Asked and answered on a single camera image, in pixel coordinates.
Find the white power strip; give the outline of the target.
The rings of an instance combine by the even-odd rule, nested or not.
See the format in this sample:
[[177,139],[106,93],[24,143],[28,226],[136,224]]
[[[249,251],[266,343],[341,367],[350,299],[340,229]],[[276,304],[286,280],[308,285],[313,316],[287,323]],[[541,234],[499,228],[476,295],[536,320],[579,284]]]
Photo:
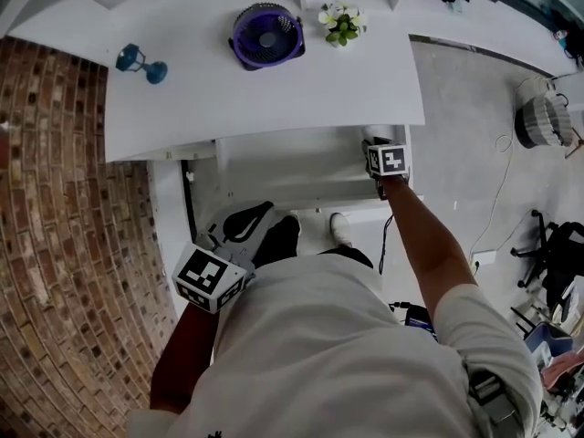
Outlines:
[[496,260],[496,254],[497,251],[495,249],[473,252],[471,254],[471,267],[478,269],[485,265],[492,265]]

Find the potted plant white flowers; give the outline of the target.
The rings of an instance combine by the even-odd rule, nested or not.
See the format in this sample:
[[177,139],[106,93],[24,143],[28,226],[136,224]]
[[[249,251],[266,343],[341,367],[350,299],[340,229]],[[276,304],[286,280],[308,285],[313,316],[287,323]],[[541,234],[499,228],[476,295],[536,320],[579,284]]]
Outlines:
[[366,14],[357,6],[340,1],[323,4],[318,12],[318,22],[327,31],[325,40],[337,48],[346,48],[368,31]]

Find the blue plastic chair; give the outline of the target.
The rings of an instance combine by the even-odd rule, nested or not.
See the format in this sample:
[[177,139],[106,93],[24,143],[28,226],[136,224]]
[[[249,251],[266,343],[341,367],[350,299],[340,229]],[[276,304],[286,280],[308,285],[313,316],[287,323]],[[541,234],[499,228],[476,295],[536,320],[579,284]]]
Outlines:
[[547,322],[540,322],[524,337],[537,369],[549,366],[555,357],[573,350],[573,338]]

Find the person's left forearm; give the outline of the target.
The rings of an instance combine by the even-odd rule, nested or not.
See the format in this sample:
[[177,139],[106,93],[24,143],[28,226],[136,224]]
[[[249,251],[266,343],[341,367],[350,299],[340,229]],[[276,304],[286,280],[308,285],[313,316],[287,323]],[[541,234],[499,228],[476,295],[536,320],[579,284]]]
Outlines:
[[150,408],[181,414],[211,365],[219,315],[189,304],[151,377]]

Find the white desk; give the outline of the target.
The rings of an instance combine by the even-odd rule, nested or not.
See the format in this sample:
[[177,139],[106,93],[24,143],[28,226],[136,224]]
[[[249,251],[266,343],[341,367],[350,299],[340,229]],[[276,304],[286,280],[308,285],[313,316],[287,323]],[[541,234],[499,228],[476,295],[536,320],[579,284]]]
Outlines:
[[409,36],[387,0],[340,0],[364,11],[365,35],[334,48],[303,13],[306,52],[247,71],[227,40],[255,2],[291,11],[295,0],[129,0],[114,11],[121,44],[169,72],[158,85],[109,73],[105,157],[110,162],[244,134],[371,124],[422,125],[422,93]]

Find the pink cloth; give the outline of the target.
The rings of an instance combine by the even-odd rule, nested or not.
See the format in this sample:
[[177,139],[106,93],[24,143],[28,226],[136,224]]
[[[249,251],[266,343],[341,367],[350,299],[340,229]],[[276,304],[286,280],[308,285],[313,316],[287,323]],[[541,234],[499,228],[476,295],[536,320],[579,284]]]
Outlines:
[[542,385],[550,390],[564,373],[574,369],[580,364],[579,354],[575,351],[565,352],[555,357],[551,364],[541,371]]

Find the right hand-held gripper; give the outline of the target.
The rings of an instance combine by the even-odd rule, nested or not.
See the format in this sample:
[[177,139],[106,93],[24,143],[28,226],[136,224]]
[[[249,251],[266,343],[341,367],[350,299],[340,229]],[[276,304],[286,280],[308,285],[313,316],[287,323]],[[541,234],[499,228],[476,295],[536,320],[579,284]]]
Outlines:
[[397,177],[406,184],[409,183],[411,161],[406,143],[375,134],[373,143],[362,139],[362,152],[366,161],[366,173],[375,182],[381,200],[387,199],[382,185],[383,179]]

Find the wide white desk drawer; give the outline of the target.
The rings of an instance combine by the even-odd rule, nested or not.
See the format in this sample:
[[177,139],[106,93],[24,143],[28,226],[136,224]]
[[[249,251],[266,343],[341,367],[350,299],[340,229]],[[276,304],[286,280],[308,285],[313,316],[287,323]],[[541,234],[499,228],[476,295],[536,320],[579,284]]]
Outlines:
[[[413,166],[410,126],[371,126],[376,135],[406,143]],[[217,141],[224,199],[270,201],[282,210],[378,206],[375,182],[365,170],[360,128],[270,131]]]

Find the small blue lantern lamp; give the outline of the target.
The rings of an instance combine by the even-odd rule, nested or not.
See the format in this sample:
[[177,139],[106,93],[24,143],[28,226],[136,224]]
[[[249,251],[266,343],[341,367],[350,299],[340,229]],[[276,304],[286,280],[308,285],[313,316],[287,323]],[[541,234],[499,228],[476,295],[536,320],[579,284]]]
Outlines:
[[168,74],[168,66],[162,61],[148,63],[145,55],[135,44],[128,44],[118,54],[115,68],[120,72],[143,71],[147,81],[152,84],[160,84]]

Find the small round desk fan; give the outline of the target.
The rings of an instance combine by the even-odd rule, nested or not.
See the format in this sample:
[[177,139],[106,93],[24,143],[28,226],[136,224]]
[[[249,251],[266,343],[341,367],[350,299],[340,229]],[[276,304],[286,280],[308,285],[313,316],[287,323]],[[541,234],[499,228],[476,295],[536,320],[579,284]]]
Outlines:
[[247,71],[271,68],[306,52],[301,19],[282,5],[266,2],[237,16],[228,44]]

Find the black office chair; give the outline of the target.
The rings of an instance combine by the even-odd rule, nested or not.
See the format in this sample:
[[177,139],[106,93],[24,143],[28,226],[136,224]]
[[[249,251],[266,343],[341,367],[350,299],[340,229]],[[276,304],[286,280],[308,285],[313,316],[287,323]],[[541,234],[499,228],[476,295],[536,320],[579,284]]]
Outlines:
[[569,304],[576,277],[584,277],[584,224],[546,224],[538,210],[532,210],[530,215],[538,220],[539,247],[531,251],[510,250],[513,257],[533,260],[527,279],[518,281],[517,286],[528,288],[545,272],[541,285],[546,291],[547,308],[553,313],[557,307],[564,309]]

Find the person's black trousers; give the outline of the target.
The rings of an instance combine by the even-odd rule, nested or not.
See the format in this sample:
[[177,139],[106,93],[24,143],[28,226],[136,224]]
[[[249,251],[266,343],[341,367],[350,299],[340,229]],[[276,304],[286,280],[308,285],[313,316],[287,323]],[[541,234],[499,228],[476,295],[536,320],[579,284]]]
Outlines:
[[[273,226],[260,245],[253,264],[256,268],[269,265],[284,259],[297,257],[297,243],[300,236],[300,223],[294,216],[286,216]],[[359,249],[348,245],[337,245],[322,255],[337,255],[359,262],[369,268],[373,263]]]

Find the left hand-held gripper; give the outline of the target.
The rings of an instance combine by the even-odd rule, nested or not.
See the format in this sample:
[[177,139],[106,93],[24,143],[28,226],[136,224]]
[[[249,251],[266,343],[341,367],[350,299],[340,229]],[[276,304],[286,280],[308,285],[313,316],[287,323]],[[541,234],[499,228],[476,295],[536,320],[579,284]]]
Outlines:
[[269,201],[220,210],[209,228],[185,245],[172,273],[177,294],[211,314],[225,308],[255,276],[252,260],[275,219]]

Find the person's right forearm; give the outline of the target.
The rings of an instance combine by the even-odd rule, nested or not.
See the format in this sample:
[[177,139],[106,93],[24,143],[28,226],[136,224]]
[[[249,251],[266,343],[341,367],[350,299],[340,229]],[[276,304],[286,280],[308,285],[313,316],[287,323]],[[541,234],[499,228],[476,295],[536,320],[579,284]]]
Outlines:
[[451,232],[426,207],[403,178],[384,177],[383,191],[431,316],[452,288],[473,285],[474,276]]

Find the person's right white shoe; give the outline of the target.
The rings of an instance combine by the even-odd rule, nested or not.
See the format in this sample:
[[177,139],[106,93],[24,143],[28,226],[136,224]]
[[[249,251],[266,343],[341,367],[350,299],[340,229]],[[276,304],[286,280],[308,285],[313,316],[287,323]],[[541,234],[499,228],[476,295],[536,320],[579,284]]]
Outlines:
[[352,247],[350,223],[341,213],[334,213],[329,218],[329,232],[336,246]]

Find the white window ledge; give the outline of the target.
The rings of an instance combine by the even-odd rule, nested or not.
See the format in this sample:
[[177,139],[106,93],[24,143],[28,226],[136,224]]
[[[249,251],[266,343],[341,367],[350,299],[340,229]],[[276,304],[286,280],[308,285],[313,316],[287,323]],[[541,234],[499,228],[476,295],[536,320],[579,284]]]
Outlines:
[[579,71],[551,31],[503,3],[471,0],[451,10],[441,0],[403,0],[397,15],[411,35],[486,49],[557,77]]

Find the reddish wooden stand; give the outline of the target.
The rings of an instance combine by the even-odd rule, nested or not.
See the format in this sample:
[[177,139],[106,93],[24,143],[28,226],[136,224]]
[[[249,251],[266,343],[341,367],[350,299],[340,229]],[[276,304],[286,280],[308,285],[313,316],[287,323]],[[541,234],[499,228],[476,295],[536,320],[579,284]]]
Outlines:
[[584,149],[584,138],[575,128],[572,128],[572,142],[569,145],[569,151],[566,153],[565,159],[569,159],[572,155],[582,149]]

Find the grey woven waste basket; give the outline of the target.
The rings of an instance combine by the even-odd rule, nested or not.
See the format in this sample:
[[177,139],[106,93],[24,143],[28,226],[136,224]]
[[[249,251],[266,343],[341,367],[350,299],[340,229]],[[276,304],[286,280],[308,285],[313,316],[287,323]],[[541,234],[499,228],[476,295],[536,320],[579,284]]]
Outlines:
[[519,143],[526,149],[569,147],[573,131],[568,98],[559,93],[533,97],[517,111],[514,127]]

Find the person in white shirt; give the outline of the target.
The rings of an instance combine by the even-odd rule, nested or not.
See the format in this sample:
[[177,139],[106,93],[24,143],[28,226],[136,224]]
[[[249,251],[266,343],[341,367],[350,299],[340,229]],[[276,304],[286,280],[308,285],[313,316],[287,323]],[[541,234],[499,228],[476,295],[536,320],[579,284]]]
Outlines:
[[542,388],[524,341],[481,289],[449,290],[434,330],[403,326],[372,269],[340,255],[261,267],[222,312],[214,361],[182,413],[130,415],[129,438],[485,438],[469,381],[505,385],[532,438]]

